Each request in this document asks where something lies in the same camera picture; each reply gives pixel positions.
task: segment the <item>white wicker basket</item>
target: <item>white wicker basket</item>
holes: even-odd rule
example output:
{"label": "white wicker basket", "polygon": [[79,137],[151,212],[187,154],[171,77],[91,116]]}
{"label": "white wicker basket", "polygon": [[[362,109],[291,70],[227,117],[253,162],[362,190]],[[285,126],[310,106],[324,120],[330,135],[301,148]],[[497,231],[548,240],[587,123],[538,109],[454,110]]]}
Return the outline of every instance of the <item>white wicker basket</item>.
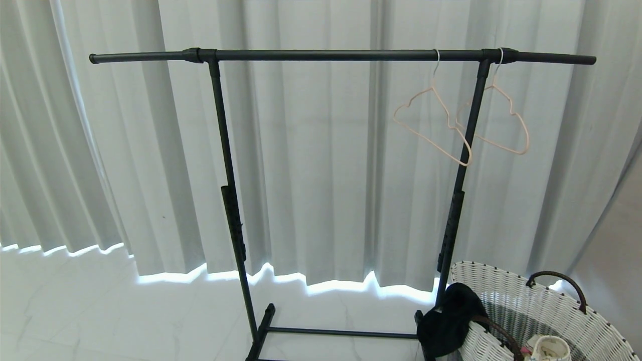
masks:
{"label": "white wicker basket", "polygon": [[[537,276],[551,275],[569,281],[580,301],[538,285]],[[480,297],[490,320],[496,322],[519,345],[536,334],[562,337],[571,348],[573,361],[639,361],[629,343],[599,313],[586,306],[577,284],[556,272],[538,272],[530,279],[470,261],[451,267],[451,282],[469,286]],[[468,337],[460,353],[464,361],[513,360],[502,347],[502,336],[471,322]]]}

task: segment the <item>white marble floor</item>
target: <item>white marble floor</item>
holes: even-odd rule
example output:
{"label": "white marble floor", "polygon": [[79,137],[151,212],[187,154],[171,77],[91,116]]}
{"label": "white marble floor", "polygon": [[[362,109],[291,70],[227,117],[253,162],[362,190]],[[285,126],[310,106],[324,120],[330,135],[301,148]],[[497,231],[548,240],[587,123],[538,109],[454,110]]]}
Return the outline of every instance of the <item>white marble floor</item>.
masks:
{"label": "white marble floor", "polygon": [[[233,272],[138,277],[122,247],[74,256],[5,247],[0,276],[1,361],[232,361],[250,349]],[[373,277],[306,287],[300,275],[274,277],[264,267],[250,282],[257,321],[272,302],[274,326],[413,333],[415,310],[431,303],[426,292],[379,288]],[[337,286],[343,290],[329,290]],[[418,347],[416,340],[269,335],[261,357],[420,360]]]}

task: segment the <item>black horizontal rod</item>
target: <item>black horizontal rod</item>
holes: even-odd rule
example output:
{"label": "black horizontal rod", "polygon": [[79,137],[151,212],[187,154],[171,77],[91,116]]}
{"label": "black horizontal rod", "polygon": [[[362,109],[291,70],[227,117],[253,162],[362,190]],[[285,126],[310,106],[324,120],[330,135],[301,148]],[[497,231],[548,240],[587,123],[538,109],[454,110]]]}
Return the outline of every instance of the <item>black horizontal rod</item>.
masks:
{"label": "black horizontal rod", "polygon": [[366,332],[366,331],[345,331],[345,330],[315,330],[312,328],[288,328],[268,327],[268,332],[300,333],[306,335],[329,335],[329,336],[353,336],[353,337],[379,337],[382,339],[404,339],[416,340],[414,333],[391,333],[391,332]]}
{"label": "black horizontal rod", "polygon": [[[502,64],[511,62],[542,62],[559,64],[595,63],[595,57],[587,55],[521,53],[514,49],[503,49]],[[499,49],[440,50],[439,59],[445,62],[481,62],[490,60],[499,63]],[[156,60],[186,60],[208,62],[211,60],[254,60],[254,61],[434,61],[437,51],[432,50],[216,50],[190,48],[183,51],[153,53],[91,54],[94,63],[138,62]]]}

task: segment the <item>vertical pole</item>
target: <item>vertical pole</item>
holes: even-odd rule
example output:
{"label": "vertical pole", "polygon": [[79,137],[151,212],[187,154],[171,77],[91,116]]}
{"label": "vertical pole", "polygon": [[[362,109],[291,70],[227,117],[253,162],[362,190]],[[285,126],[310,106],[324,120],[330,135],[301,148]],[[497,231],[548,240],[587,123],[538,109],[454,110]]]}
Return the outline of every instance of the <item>vertical pole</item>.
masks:
{"label": "vertical pole", "polygon": [[[466,126],[465,135],[466,141],[471,147],[473,146],[475,128],[477,127],[477,118],[480,115],[483,91],[486,86],[486,79],[488,79],[491,64],[492,62],[489,59],[482,60],[477,70],[477,84],[475,85],[473,102],[471,104],[471,113],[468,117],[468,125]],[[463,163],[468,162],[468,149],[466,149],[465,145],[462,149],[460,160]],[[448,213],[446,230],[444,231],[444,242],[442,243],[439,261],[437,263],[437,271],[440,272],[439,287],[437,288],[437,304],[440,304],[444,296],[444,292],[446,291],[446,282],[448,281],[450,264],[453,261],[453,250],[455,248],[457,229],[459,228],[459,218],[462,215],[462,206],[464,204],[464,191],[462,189],[464,188],[466,169],[467,167],[460,165],[457,170],[457,178],[455,179],[453,198],[450,203],[450,212]]]}
{"label": "vertical pole", "polygon": [[221,134],[221,145],[223,147],[223,161],[225,162],[225,174],[227,176],[227,186],[221,187],[223,193],[223,203],[225,204],[225,213],[227,223],[230,228],[232,237],[232,248],[234,249],[234,258],[236,259],[236,268],[239,271],[241,281],[241,291],[247,311],[247,319],[250,323],[252,340],[258,341],[256,318],[254,317],[254,307],[250,296],[250,286],[247,282],[247,273],[245,272],[245,244],[243,243],[243,232],[241,231],[241,215],[238,207],[238,197],[236,196],[236,183],[234,182],[234,168],[232,167],[232,151],[230,150],[230,137],[227,133],[227,122],[225,120],[225,107],[223,106],[223,89],[221,88],[221,69],[218,66],[218,60],[208,61],[209,75],[212,78],[212,88],[214,89],[214,102],[216,104],[216,117],[218,118],[218,130]]}

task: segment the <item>wall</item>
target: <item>wall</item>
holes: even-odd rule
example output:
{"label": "wall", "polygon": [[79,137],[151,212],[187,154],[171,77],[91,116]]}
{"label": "wall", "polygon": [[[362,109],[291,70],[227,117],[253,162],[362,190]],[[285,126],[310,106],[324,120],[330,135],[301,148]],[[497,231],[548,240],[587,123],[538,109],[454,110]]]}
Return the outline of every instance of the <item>wall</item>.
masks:
{"label": "wall", "polygon": [[610,209],[573,271],[588,303],[642,350],[642,155],[637,151]]}

